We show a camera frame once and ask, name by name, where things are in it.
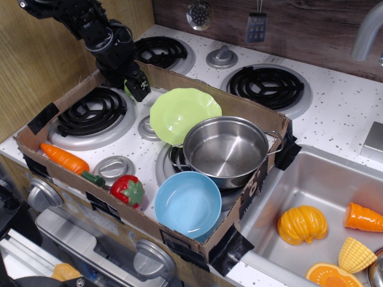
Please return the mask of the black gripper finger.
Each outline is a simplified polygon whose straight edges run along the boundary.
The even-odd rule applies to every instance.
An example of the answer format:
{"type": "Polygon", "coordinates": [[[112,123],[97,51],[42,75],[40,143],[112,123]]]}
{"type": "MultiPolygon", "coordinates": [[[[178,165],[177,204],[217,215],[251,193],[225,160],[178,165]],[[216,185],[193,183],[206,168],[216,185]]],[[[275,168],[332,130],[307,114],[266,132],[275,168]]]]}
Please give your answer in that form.
{"type": "Polygon", "coordinates": [[[104,75],[106,85],[114,88],[124,87],[124,78],[119,75],[104,75]]]}
{"type": "Polygon", "coordinates": [[[125,79],[124,86],[137,102],[142,102],[151,92],[148,79],[143,72],[134,72],[132,77],[125,79]]]}

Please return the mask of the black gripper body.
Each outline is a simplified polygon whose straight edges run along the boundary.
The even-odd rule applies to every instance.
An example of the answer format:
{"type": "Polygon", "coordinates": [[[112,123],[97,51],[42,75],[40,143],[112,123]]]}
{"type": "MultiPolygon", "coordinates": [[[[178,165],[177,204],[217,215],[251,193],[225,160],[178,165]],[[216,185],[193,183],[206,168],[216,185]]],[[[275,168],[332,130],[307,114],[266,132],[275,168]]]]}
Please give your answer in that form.
{"type": "Polygon", "coordinates": [[[124,79],[134,72],[142,72],[134,60],[135,43],[132,39],[109,39],[95,46],[96,66],[101,74],[119,75],[124,79]]]}

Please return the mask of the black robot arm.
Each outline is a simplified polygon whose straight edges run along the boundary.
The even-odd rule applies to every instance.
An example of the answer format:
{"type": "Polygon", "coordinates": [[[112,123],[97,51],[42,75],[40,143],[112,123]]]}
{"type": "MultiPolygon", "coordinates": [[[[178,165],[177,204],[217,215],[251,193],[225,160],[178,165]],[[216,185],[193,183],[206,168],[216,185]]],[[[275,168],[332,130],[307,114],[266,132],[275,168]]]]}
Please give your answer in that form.
{"type": "Polygon", "coordinates": [[[99,1],[19,1],[37,19],[53,18],[95,57],[96,67],[116,88],[126,87],[137,102],[151,92],[148,79],[135,62],[136,46],[130,28],[108,19],[99,1]]]}

